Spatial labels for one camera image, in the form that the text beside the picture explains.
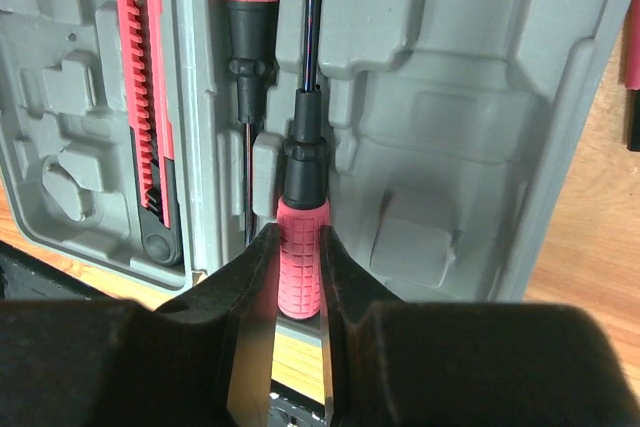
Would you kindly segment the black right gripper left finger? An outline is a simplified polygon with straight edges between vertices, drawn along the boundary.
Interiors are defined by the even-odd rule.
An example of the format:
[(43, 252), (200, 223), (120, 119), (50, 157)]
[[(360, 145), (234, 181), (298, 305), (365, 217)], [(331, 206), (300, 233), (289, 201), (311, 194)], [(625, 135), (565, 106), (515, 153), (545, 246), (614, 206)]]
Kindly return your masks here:
[(264, 426), (279, 230), (155, 310), (1, 248), (5, 426)]

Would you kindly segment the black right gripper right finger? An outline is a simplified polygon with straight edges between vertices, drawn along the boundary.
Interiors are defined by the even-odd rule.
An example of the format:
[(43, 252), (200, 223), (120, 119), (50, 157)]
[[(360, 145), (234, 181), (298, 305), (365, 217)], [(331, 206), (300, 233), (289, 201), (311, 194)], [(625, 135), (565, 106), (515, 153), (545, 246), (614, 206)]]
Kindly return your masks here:
[(320, 234), (331, 426), (635, 426), (604, 331), (562, 304), (410, 303)]

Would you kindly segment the pink black screwdriver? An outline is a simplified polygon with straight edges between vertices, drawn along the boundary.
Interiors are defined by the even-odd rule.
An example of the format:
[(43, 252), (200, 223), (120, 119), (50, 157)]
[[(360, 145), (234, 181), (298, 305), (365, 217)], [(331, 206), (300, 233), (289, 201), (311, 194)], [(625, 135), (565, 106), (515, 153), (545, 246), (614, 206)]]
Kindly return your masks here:
[(302, 77), (293, 127), (285, 142), (285, 183), (277, 209), (278, 307), (295, 320), (306, 320), (319, 312), (319, 235), (329, 222), (329, 147), (322, 134), (323, 96), (317, 82), (321, 2), (305, 0)]
[(279, 0), (224, 0), (228, 9), (231, 54), (229, 70), (236, 80), (238, 120), (243, 125), (244, 229), (250, 244), (253, 212), (253, 145), (262, 127), (267, 91), (275, 78)]

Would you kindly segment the pink black utility knife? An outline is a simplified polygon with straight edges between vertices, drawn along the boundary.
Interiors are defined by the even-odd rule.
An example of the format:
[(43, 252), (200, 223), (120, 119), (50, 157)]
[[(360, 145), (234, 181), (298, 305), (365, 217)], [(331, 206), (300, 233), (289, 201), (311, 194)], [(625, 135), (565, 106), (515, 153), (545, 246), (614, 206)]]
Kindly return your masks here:
[(162, 0), (116, 0), (142, 246), (159, 265), (183, 257), (173, 129), (163, 58)]

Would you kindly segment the grey plastic tool case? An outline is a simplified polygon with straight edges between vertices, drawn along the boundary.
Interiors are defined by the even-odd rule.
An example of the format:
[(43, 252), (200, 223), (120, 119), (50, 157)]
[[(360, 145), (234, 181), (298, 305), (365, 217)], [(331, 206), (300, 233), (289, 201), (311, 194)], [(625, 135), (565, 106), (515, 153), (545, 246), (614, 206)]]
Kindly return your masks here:
[[(1, 174), (34, 244), (177, 294), (245, 247), (224, 0), (162, 0), (183, 257), (145, 253), (116, 0), (1, 0)], [(410, 302), (526, 290), (630, 0), (322, 0), (329, 218)], [(253, 145), (256, 228), (283, 195), (305, 0), (279, 0)]]

